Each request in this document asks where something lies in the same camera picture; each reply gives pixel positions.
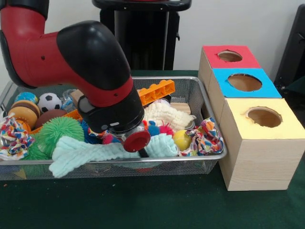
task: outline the yellow box top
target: yellow box top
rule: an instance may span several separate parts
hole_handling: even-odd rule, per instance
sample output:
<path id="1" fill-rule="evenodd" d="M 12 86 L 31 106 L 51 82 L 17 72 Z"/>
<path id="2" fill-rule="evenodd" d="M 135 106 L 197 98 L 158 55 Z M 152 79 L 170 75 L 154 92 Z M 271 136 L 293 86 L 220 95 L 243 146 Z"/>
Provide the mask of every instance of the yellow box top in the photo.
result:
<path id="1" fill-rule="evenodd" d="M 242 139 L 305 139 L 285 99 L 228 98 Z"/>

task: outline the yellow ball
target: yellow ball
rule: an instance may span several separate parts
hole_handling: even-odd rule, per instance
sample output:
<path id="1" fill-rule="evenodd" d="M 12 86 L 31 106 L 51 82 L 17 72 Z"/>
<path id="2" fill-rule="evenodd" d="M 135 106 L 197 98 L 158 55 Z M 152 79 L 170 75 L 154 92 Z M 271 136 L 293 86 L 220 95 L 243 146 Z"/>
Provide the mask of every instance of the yellow ball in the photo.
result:
<path id="1" fill-rule="evenodd" d="M 179 147 L 180 151 L 186 150 L 188 147 L 190 147 L 190 144 L 192 142 L 192 138 L 188 136 L 185 132 L 186 130 L 179 130 L 173 136 L 173 140 L 175 144 Z"/>

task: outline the stacked boxes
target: stacked boxes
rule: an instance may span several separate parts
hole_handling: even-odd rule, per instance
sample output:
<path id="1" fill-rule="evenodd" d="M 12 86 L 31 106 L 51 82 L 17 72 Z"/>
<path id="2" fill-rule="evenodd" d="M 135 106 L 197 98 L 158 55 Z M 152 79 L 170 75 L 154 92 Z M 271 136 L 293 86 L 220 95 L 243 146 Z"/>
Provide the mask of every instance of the stacked boxes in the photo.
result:
<path id="1" fill-rule="evenodd" d="M 287 189 L 305 150 L 305 130 L 245 46 L 204 46 L 198 77 L 229 154 L 227 189 Z"/>

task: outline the black cable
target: black cable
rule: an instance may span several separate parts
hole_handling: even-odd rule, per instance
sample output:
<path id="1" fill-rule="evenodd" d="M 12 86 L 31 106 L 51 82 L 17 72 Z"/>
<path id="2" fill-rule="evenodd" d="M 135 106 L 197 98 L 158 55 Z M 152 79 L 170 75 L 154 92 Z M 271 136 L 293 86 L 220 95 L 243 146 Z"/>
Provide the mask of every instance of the black cable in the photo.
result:
<path id="1" fill-rule="evenodd" d="M 138 152 L 139 152 L 140 157 L 142 157 L 142 158 L 149 157 L 145 149 L 140 149 Z"/>

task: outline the brown ball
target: brown ball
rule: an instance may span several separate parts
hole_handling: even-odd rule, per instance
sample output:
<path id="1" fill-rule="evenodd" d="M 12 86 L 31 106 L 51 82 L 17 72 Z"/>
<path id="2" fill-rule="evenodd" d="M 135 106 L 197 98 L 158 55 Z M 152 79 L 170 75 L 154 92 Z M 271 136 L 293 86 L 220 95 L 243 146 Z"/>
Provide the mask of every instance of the brown ball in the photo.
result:
<path id="1" fill-rule="evenodd" d="M 66 115 L 67 112 L 64 110 L 50 110 L 47 111 L 45 113 L 43 113 L 40 118 L 37 120 L 36 125 L 35 125 L 35 129 L 42 127 L 43 124 L 45 124 L 47 121 L 56 118 L 56 117 L 62 117 L 64 115 Z"/>

